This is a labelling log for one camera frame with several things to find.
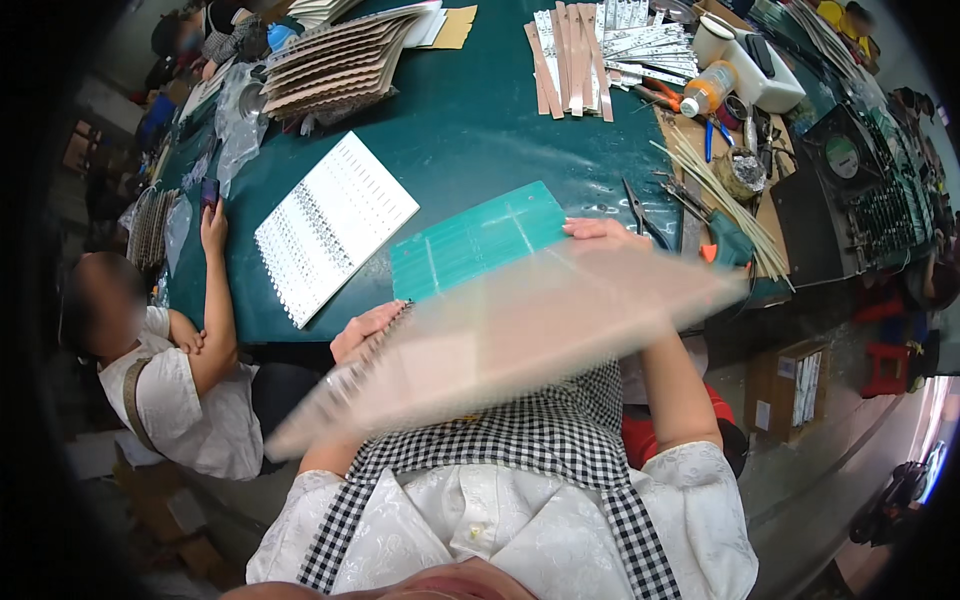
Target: yellow shirt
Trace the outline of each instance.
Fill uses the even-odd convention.
[[[817,14],[822,16],[827,20],[827,23],[833,26],[833,29],[837,30],[841,34],[849,37],[850,39],[856,40],[856,43],[863,48],[863,55],[867,58],[870,57],[870,42],[867,41],[866,37],[857,37],[856,32],[847,24],[846,20],[843,18],[844,13],[847,10],[836,2],[829,2],[825,0],[820,3],[820,6],[817,7]]]

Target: pliers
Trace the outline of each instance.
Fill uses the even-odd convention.
[[[705,162],[710,162],[713,158],[713,128],[716,127],[720,130],[720,134],[723,135],[723,138],[727,141],[728,146],[736,146],[736,142],[733,141],[733,136],[730,135],[730,130],[727,129],[727,126],[720,122],[715,116],[707,116],[707,137],[704,139],[704,160]]]
[[[623,186],[627,188],[627,201],[630,203],[630,208],[636,217],[636,232],[639,235],[643,235],[643,228],[647,227],[647,231],[650,231],[650,237],[653,238],[658,246],[667,252],[673,252],[673,248],[670,246],[670,242],[667,241],[666,235],[647,218],[647,211],[644,210],[643,204],[640,203],[640,199],[634,193],[634,188],[627,182],[627,178],[622,179]]]
[[[634,85],[634,89],[648,104],[655,104],[659,107],[669,108],[674,112],[680,112],[680,102],[684,99],[683,94],[673,91],[664,82],[652,77],[644,77],[643,84]]]

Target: red stool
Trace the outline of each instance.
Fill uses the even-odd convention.
[[[710,395],[713,412],[716,413],[717,418],[736,424],[730,404],[724,402],[717,391],[708,384],[705,383],[704,387]],[[623,446],[627,450],[627,464],[631,468],[639,470],[644,463],[657,455],[657,435],[654,434],[652,420],[636,420],[624,415],[623,423],[620,425],[620,435],[623,437]]]
[[[868,344],[867,355],[873,359],[870,383],[860,390],[862,397],[881,394],[903,394],[907,387],[910,347],[892,344]]]
[[[853,322],[883,321],[889,317],[898,317],[904,314],[906,314],[906,307],[903,305],[903,296],[900,294],[900,290],[895,290],[892,298],[871,304],[853,313]]]

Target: hand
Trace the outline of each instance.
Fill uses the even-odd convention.
[[[200,216],[200,244],[207,254],[223,255],[227,243],[227,215],[224,211],[223,197],[217,201],[217,210],[210,214],[210,209],[204,206]]]
[[[200,354],[200,348],[204,347],[205,337],[206,337],[206,329],[192,334],[185,341],[179,342],[180,350],[184,354]]]
[[[564,223],[564,233],[572,235],[578,240],[588,240],[596,237],[609,237],[636,245],[642,250],[651,250],[654,243],[643,237],[630,233],[613,219],[571,219]]]
[[[403,300],[380,304],[359,317],[350,319],[347,327],[330,342],[330,353],[337,364],[349,360],[368,337],[383,331],[390,321],[406,306]]]
[[[217,72],[217,67],[220,66],[213,60],[208,60],[204,65],[204,72],[201,74],[201,77],[204,78],[204,81],[209,81],[213,74]]]

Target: person's chin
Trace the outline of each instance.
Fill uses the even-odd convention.
[[[415,592],[423,592],[424,600],[536,600],[517,580],[482,559],[425,569],[384,598],[419,597]]]

